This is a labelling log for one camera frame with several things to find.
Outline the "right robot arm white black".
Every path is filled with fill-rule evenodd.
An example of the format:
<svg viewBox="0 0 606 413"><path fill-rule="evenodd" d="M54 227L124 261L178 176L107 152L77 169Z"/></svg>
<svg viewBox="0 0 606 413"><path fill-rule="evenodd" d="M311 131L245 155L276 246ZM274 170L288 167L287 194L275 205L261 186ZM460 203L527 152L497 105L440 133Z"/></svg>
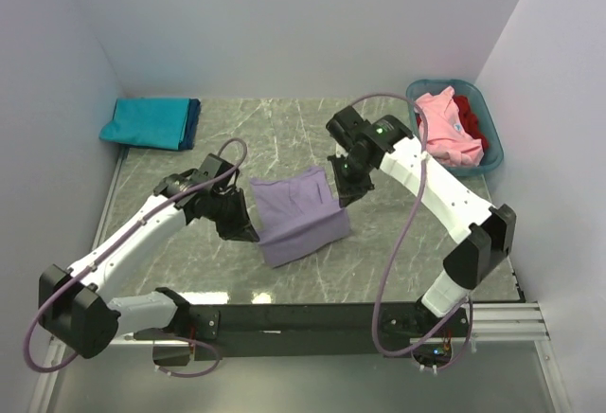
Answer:
<svg viewBox="0 0 606 413"><path fill-rule="evenodd" d="M454 241L415 315L420 332L440 334L449 324L448 313L508 256L515 212L507 205L495 207L465 187L394 116L369 122L349 106L337 112L326 128L341 149L328 158L341 207L373 190L370 173L381 171L419 198Z"/></svg>

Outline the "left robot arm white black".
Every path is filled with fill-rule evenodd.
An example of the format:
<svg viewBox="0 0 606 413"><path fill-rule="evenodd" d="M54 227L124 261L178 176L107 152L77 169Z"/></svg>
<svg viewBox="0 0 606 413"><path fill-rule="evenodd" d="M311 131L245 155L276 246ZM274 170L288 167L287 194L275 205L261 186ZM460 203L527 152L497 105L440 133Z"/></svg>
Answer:
<svg viewBox="0 0 606 413"><path fill-rule="evenodd" d="M257 242L234 165L209 154L197 169L165 177L143 207L113 236L67 268L39 278L37 323L90 359L117 336L157 329L169 339L197 328L190 303L168 287L144 296L119 294L127 277L164 241L198 219L214 223L221 239Z"/></svg>

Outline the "purple t shirt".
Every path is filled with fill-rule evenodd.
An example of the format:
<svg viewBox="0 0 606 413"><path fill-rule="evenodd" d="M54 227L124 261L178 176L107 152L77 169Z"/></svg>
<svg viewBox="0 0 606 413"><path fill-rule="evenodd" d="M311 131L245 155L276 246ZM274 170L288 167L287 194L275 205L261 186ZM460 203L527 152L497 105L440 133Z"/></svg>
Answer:
<svg viewBox="0 0 606 413"><path fill-rule="evenodd" d="M332 196L326 171L312 166L297 176L250 180L262 229L258 246L277 268L351 234L348 212Z"/></svg>

